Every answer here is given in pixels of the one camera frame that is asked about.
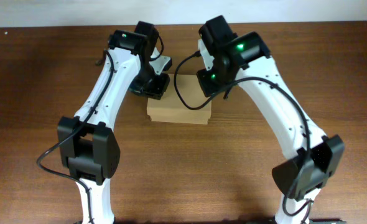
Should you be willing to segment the cardboard box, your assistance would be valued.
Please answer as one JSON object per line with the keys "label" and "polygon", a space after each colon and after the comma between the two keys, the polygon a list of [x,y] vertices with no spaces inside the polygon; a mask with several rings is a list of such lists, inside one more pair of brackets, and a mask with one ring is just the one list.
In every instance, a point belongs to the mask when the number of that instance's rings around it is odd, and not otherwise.
{"label": "cardboard box", "polygon": [[[147,115],[152,122],[208,124],[211,118],[211,103],[200,110],[190,110],[184,106],[174,88],[174,75],[169,74],[170,83],[160,100],[148,99]],[[195,75],[177,75],[177,87],[186,104],[195,107],[207,98]]]}

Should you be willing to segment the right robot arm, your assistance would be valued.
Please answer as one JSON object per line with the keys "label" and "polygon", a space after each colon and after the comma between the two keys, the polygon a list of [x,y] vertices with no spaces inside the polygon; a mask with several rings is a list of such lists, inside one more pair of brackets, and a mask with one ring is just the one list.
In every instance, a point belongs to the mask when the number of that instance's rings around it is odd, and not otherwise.
{"label": "right robot arm", "polygon": [[197,77],[204,95],[228,96],[235,86],[243,89],[270,125],[286,158],[272,169],[282,193],[275,223],[310,223],[316,196],[341,161],[343,141],[338,135],[328,137],[309,118],[258,33],[238,36],[223,16],[206,21],[198,33],[205,68]]}

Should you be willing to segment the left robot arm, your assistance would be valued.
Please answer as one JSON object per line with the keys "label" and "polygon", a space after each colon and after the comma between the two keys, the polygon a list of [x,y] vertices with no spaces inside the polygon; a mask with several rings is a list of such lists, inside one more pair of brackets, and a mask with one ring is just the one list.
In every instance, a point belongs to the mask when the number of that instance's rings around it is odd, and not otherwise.
{"label": "left robot arm", "polygon": [[153,24],[140,21],[133,32],[116,30],[103,53],[103,69],[74,117],[62,117],[57,135],[62,165],[80,191],[82,223],[115,223],[110,183],[120,159],[114,136],[118,111],[128,91],[160,100],[170,78],[172,59],[157,50]]}

